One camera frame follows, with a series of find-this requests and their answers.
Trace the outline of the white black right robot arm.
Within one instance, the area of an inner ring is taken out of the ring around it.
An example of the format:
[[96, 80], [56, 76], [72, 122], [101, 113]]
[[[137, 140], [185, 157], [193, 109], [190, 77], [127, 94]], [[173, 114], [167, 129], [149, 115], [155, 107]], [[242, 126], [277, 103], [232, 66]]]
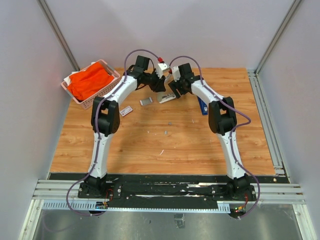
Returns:
[[172, 74], [173, 81], [168, 85], [177, 98], [191, 93], [199, 97], [208, 107], [209, 128], [219, 139], [226, 162], [227, 176], [230, 178], [226, 187], [227, 196], [232, 200], [242, 198], [247, 201], [255, 200], [254, 188], [249, 183], [237, 145], [235, 132], [237, 117], [233, 99], [215, 92], [200, 75], [194, 74], [188, 63], [171, 68], [169, 73]]

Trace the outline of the orange cloth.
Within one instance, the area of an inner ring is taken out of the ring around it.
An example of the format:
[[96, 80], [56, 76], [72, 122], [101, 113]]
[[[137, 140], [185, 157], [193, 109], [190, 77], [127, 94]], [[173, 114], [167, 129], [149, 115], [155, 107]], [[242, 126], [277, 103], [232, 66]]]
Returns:
[[84, 101], [110, 84], [114, 77], [100, 62], [95, 62], [86, 70], [70, 75], [68, 91], [79, 101]]

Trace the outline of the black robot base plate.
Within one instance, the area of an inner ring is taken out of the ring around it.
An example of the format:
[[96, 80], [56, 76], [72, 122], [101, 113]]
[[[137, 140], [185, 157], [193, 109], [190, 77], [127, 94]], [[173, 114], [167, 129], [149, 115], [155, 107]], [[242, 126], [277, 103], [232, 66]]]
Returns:
[[196, 207], [207, 206], [208, 203], [232, 201], [239, 203], [254, 203], [262, 193], [259, 178], [248, 176], [249, 184], [256, 199], [245, 200], [230, 198], [226, 194], [227, 176], [204, 175], [153, 175], [153, 174], [108, 174], [106, 179], [114, 189], [102, 198], [79, 198], [80, 184], [85, 179], [84, 174], [54, 173], [50, 180], [63, 180], [62, 189], [69, 202], [79, 200], [97, 200], [106, 207], [109, 205], [149, 206], [149, 207]]

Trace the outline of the aluminium frame post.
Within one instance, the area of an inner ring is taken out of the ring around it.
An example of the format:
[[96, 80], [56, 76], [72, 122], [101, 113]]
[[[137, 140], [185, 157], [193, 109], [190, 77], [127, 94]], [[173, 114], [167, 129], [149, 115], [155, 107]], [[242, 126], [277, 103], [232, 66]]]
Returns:
[[273, 53], [273, 50], [277, 46], [278, 42], [280, 41], [282, 35], [284, 34], [285, 30], [289, 26], [290, 22], [298, 12], [298, 9], [303, 4], [304, 0], [294, 0], [292, 4], [290, 5], [288, 11], [286, 12], [283, 20], [281, 21], [279, 27], [277, 28], [274, 36], [272, 37], [270, 43], [268, 44], [266, 50], [264, 51], [257, 67], [254, 70], [254, 74], [256, 76], [259, 75], [259, 73], [262, 71], [264, 65], [268, 61], [269, 57]]
[[50, 7], [46, 0], [37, 0], [37, 3], [42, 10], [45, 18], [47, 19], [52, 31], [54, 32], [58, 42], [60, 43], [60, 46], [62, 47], [62, 50], [64, 51], [64, 54], [66, 55], [69, 63], [71, 64], [72, 68], [75, 71], [79, 71], [80, 67], [76, 61], [76, 58], [74, 57]]

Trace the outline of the right aluminium frame post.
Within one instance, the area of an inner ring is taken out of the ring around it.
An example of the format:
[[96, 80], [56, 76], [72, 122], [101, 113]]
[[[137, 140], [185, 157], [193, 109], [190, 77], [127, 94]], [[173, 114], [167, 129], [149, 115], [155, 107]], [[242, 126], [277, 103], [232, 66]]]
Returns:
[[290, 5], [288, 11], [286, 12], [283, 20], [281, 21], [279, 27], [277, 28], [274, 36], [272, 37], [270, 43], [268, 44], [266, 50], [264, 51], [257, 67], [254, 70], [254, 74], [256, 76], [259, 75], [259, 73], [262, 71], [264, 65], [268, 61], [269, 57], [273, 53], [273, 50], [277, 46], [278, 42], [280, 41], [282, 35], [284, 34], [285, 30], [289, 26], [290, 22], [298, 12], [298, 9], [303, 4], [304, 0], [294, 0], [292, 4]]

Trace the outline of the grey white stapler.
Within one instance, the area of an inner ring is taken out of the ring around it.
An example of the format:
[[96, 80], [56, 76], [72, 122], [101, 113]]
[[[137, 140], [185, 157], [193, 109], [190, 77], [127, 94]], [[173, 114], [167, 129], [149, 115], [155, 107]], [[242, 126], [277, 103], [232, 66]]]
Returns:
[[168, 101], [174, 100], [175, 98], [176, 98], [176, 95], [173, 92], [170, 92], [170, 93], [158, 92], [156, 99], [160, 104], [163, 104]]

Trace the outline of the pink plastic basket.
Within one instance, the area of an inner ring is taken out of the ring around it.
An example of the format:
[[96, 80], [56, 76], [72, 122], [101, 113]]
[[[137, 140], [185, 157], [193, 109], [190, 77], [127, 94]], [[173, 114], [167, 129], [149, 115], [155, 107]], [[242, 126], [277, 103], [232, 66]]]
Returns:
[[[86, 100], [83, 101], [79, 101], [77, 100], [67, 89], [68, 84], [70, 83], [70, 75], [81, 72], [81, 71], [85, 71], [90, 65], [96, 63], [96, 62], [100, 62], [103, 67], [105, 68], [105, 70], [114, 77], [113, 81], [108, 84], [107, 86], [105, 86], [104, 88], [102, 88], [101, 90], [99, 90], [97, 93], [93, 94], [91, 97], [87, 98]], [[112, 89], [119, 83], [120, 79], [121, 79], [121, 75], [113, 68], [111, 67], [107, 62], [105, 62], [102, 59], [99, 59], [98, 61], [92, 62], [89, 66], [83, 68], [80, 71], [73, 71], [69, 76], [65, 77], [61, 83], [62, 88], [71, 96], [71, 98], [79, 105], [81, 106], [84, 110], [90, 108], [93, 105], [93, 100], [95, 97], [102, 97], [105, 94], [109, 93], [110, 91], [112, 91]]]

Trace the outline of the left aluminium frame post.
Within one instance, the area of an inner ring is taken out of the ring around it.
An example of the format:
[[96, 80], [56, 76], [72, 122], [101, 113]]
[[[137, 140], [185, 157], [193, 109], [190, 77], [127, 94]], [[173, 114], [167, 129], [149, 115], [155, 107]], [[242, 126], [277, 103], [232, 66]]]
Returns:
[[42, 10], [45, 18], [47, 19], [52, 31], [54, 32], [58, 42], [60, 43], [60, 46], [62, 47], [62, 50], [64, 51], [64, 54], [66, 55], [69, 63], [71, 64], [72, 68], [75, 71], [79, 71], [80, 67], [76, 61], [76, 58], [74, 57], [50, 7], [46, 0], [37, 0], [37, 3]]

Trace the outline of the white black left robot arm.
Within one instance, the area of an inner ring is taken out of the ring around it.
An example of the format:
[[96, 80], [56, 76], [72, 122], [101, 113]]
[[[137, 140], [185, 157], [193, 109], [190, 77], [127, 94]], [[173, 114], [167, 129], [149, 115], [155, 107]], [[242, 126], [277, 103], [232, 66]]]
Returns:
[[113, 90], [102, 97], [96, 97], [92, 105], [91, 125], [94, 131], [94, 146], [87, 175], [78, 189], [79, 198], [102, 198], [114, 187], [107, 182], [107, 159], [113, 136], [120, 127], [120, 105], [139, 85], [149, 86], [153, 92], [164, 92], [164, 72], [169, 66], [158, 58], [151, 73], [147, 72], [148, 57], [137, 56], [135, 64], [123, 74]]

